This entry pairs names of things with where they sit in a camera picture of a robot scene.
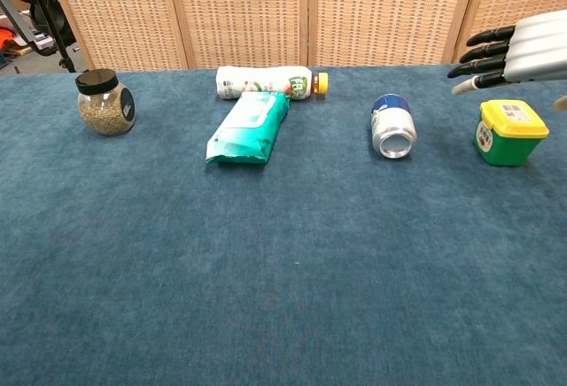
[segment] floor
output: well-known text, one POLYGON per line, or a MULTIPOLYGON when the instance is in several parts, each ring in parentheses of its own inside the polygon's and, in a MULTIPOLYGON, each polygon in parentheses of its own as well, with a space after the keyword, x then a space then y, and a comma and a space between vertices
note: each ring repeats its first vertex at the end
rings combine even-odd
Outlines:
MULTIPOLYGON (((73 60, 75 70, 82 72, 88 68, 87 62, 82 56, 81 50, 74 52, 74 49, 78 49, 76 44, 67 48, 67 51, 73 60)), ((36 52, 30 52, 25 56, 13 58, 12 62, 0 69, 0 76, 11 76, 13 74, 65 73, 66 69, 59 65, 60 59, 61 56, 58 52, 49 57, 43 57, 36 52)))

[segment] black lid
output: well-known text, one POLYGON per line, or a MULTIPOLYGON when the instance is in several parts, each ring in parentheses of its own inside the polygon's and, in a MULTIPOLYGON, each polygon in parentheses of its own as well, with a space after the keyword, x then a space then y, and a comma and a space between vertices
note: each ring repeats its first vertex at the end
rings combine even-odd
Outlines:
POLYGON ((118 86, 116 72, 111 69, 89 70, 77 76, 74 80, 79 92, 87 96, 104 94, 118 86))

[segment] blue can label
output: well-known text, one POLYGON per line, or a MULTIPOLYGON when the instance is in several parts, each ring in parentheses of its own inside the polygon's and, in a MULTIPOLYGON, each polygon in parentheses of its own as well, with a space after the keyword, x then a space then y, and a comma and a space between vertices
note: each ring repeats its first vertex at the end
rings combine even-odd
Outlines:
POLYGON ((378 98, 378 100, 376 100, 376 102, 374 103, 374 107, 372 107, 372 112, 381 112, 382 110, 390 109, 393 107, 403 109, 406 112, 410 113, 408 102, 401 96, 397 96, 396 94, 386 94, 385 96, 378 98))

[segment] glass jar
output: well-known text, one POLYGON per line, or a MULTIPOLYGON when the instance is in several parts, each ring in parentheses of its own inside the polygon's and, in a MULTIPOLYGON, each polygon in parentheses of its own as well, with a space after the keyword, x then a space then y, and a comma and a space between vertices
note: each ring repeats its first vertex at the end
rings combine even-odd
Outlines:
POLYGON ((79 90, 79 114, 102 135, 120 135, 136 121, 134 98, 111 69, 95 69, 75 79, 79 90))

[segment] green container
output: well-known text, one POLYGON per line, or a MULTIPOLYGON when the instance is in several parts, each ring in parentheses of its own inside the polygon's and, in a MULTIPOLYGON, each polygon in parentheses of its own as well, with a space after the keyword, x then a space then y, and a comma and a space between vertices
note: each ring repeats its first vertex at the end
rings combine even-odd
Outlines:
POLYGON ((480 105, 475 144, 490 165, 523 165, 548 135, 546 124, 524 101, 490 100, 480 105))

